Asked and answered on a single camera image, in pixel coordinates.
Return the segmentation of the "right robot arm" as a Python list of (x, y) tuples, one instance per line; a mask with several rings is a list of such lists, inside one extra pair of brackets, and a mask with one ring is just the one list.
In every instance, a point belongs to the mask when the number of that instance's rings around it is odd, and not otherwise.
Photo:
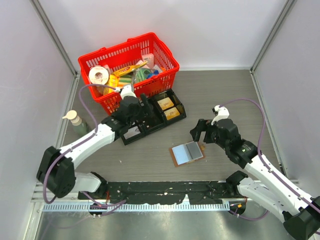
[(199, 119), (190, 131), (197, 142), (217, 144), (230, 161), (240, 166), (226, 179), (226, 193), (252, 199), (276, 216), (296, 240), (308, 240), (320, 229), (320, 198), (312, 197), (275, 168), (257, 146), (241, 137), (231, 119), (216, 123)]

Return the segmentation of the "brown leather card holder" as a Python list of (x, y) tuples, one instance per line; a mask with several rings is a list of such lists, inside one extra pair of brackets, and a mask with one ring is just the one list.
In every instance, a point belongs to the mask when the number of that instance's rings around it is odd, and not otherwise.
[(190, 163), (193, 163), (195, 161), (202, 160), (202, 159), (204, 159), (206, 157), (205, 153), (204, 153), (204, 145), (200, 144), (198, 142), (198, 145), (199, 145), (199, 147), (200, 147), (200, 149), (201, 149), (201, 151), (203, 153), (203, 158), (200, 158), (198, 160), (190, 161), (190, 157), (189, 157), (189, 154), (188, 154), (188, 151), (187, 151), (187, 148), (186, 148), (186, 144), (187, 143), (180, 144), (180, 145), (171, 147), (169, 149), (169, 153), (171, 155), (171, 158), (172, 158), (172, 161), (173, 161), (173, 164), (174, 164), (175, 167), (180, 167), (180, 166), (183, 166), (183, 165), (186, 165), (186, 164), (190, 164)]

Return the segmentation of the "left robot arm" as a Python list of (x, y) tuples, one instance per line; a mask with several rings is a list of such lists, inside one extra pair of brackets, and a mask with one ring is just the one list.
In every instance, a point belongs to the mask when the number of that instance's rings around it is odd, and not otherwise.
[(60, 149), (48, 147), (36, 175), (43, 183), (43, 191), (50, 190), (55, 198), (82, 192), (92, 198), (102, 199), (107, 193), (107, 181), (95, 172), (76, 172), (76, 168), (97, 150), (122, 137), (134, 123), (152, 113), (153, 107), (144, 93), (139, 98), (125, 96), (117, 111), (91, 132)]

